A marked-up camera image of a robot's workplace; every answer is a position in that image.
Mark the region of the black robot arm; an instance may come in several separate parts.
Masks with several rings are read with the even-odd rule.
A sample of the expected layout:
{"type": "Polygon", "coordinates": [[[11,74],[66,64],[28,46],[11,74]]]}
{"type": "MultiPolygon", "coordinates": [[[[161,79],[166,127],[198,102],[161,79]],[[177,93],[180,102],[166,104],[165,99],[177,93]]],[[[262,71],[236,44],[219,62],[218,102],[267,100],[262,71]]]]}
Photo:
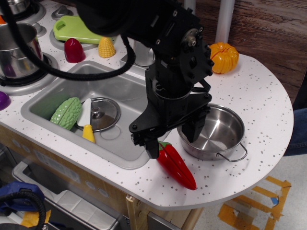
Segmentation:
{"type": "Polygon", "coordinates": [[[151,48],[155,62],[145,72],[147,107],[130,124],[135,145],[159,156],[158,138],[176,127],[194,142],[209,112],[211,50],[203,27],[176,0],[78,0],[86,27],[102,36],[122,35],[151,48]]]}

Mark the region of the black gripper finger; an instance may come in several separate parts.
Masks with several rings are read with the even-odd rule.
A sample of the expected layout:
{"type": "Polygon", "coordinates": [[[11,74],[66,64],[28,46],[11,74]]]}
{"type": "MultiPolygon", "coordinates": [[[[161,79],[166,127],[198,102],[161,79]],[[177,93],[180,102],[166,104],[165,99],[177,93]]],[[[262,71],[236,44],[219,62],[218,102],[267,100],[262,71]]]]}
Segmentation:
{"type": "Polygon", "coordinates": [[[145,150],[150,159],[159,157],[159,143],[157,138],[145,138],[145,150]]]}
{"type": "Polygon", "coordinates": [[[198,139],[204,127],[206,115],[207,114],[205,112],[194,115],[182,126],[182,133],[186,136],[190,143],[198,139]]]}

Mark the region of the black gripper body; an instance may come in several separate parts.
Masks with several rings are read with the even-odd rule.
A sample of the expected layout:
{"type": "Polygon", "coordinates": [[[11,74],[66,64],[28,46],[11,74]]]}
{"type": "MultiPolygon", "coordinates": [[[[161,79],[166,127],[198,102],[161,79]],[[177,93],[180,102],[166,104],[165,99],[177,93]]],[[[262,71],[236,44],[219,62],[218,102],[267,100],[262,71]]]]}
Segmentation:
{"type": "Polygon", "coordinates": [[[182,127],[189,118],[199,113],[208,114],[210,86],[194,87],[180,82],[181,72],[148,68],[145,72],[147,106],[133,121],[129,130],[135,145],[145,146],[145,138],[159,138],[167,131],[182,127]]]}

